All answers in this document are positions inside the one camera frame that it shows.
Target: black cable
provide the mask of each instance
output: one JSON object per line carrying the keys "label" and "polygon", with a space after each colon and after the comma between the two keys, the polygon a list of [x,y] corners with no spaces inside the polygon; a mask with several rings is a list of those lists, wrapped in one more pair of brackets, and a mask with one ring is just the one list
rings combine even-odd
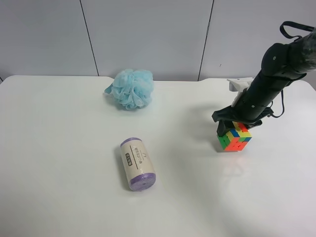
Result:
{"label": "black cable", "polygon": [[283,94],[283,90],[281,91],[281,98],[282,98],[282,114],[279,116],[275,116],[275,115],[271,115],[274,118],[279,118],[284,114],[285,108],[284,108],[284,94]]}

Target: tabletop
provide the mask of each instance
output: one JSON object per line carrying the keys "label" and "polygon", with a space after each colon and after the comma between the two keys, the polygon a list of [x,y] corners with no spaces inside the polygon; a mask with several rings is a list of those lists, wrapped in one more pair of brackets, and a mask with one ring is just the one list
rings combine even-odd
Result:
{"label": "tabletop", "polygon": [[[285,113],[222,152],[211,115],[236,97],[225,79],[155,81],[123,110],[108,77],[12,76],[0,85],[1,237],[316,235],[316,91],[284,90]],[[273,105],[281,113],[280,97]],[[130,191],[119,145],[139,137],[157,173]]]}

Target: purple plastic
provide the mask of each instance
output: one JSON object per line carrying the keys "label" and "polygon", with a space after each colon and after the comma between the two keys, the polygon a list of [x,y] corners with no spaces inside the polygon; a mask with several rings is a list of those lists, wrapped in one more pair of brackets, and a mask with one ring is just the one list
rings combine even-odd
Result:
{"label": "purple plastic", "polygon": [[129,187],[133,191],[143,191],[150,188],[156,181],[156,174],[145,173],[132,178],[129,181]]}
{"label": "purple plastic", "polygon": [[130,137],[130,138],[127,138],[125,141],[123,141],[120,146],[123,146],[126,142],[133,141],[133,140],[138,140],[142,142],[142,140],[140,140],[137,137]]}

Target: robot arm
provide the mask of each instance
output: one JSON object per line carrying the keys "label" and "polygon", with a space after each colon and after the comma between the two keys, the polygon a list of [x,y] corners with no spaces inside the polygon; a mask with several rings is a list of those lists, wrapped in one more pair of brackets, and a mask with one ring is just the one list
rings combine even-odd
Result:
{"label": "robot arm", "polygon": [[251,85],[245,86],[231,106],[213,113],[213,120],[219,122],[219,137],[233,128],[232,121],[243,123],[247,129],[261,125],[262,118],[273,116],[272,109],[268,107],[273,99],[286,86],[305,77],[308,71],[316,70],[316,30],[284,22],[280,30],[287,38],[292,37],[285,32],[284,25],[312,32],[305,37],[297,36],[298,39],[290,44],[275,43],[267,50],[261,71]]}

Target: rubik's cube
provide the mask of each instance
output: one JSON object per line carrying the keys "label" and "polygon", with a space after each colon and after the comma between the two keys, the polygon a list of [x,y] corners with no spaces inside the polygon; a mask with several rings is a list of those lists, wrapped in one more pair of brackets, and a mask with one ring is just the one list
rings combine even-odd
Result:
{"label": "rubik's cube", "polygon": [[251,139],[251,134],[241,122],[233,122],[234,127],[224,136],[218,137],[224,151],[241,151]]}

